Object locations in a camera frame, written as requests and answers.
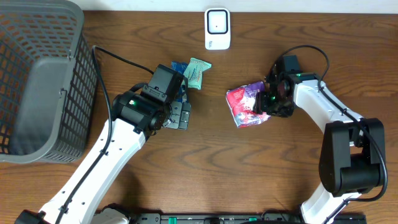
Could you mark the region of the purple sanitary pad pack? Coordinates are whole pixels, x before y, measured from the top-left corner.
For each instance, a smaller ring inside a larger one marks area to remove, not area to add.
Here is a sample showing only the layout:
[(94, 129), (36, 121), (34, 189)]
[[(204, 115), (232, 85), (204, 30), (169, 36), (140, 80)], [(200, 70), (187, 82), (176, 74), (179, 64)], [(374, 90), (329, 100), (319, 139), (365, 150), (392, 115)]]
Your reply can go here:
[(270, 118), (265, 112), (254, 112), (256, 95), (264, 90), (264, 83), (256, 82), (226, 92), (226, 101), (238, 128), (261, 124)]

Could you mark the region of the teal wet wipes packet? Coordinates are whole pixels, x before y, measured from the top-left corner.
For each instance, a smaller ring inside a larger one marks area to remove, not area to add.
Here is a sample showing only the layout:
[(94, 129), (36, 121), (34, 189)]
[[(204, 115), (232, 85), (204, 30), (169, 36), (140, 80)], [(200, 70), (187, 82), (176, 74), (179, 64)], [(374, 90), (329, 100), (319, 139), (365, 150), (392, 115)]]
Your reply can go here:
[(212, 64), (192, 57), (183, 73), (188, 80), (188, 87), (201, 90), (203, 72), (211, 67)]

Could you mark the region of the blue snack packet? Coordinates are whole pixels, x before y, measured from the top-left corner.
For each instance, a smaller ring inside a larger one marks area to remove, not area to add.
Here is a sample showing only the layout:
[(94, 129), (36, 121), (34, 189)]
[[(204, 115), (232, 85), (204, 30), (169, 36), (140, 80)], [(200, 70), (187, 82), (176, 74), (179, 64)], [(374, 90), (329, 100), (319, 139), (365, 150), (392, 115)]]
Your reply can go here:
[[(185, 62), (172, 61), (171, 66), (173, 70), (177, 71), (178, 73), (184, 74), (185, 70), (188, 67), (188, 64)], [(184, 77), (176, 98), (177, 102), (181, 103), (188, 102), (187, 85), (188, 85), (188, 79), (187, 77)]]

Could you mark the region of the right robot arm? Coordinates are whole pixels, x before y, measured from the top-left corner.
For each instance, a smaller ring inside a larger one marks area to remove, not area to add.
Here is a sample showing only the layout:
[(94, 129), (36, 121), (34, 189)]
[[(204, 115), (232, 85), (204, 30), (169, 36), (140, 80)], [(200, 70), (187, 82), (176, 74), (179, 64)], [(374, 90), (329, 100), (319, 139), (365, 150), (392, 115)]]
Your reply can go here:
[(271, 73), (254, 110), (287, 118), (303, 109), (323, 133), (318, 171), (320, 185), (300, 206), (305, 223), (332, 223), (350, 202), (372, 202), (388, 183), (384, 126), (345, 106), (316, 73)]

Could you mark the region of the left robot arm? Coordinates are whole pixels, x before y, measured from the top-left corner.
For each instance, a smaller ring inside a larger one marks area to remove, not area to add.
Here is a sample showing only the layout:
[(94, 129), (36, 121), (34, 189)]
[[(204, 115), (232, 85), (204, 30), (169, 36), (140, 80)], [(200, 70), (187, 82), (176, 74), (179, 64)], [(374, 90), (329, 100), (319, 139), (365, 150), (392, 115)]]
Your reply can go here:
[(62, 189), (39, 212), (23, 210), (16, 223), (130, 223), (127, 212), (99, 203), (130, 158), (162, 127), (185, 130), (191, 105), (186, 94), (165, 101), (127, 91), (115, 97), (115, 119), (105, 123), (93, 148)]

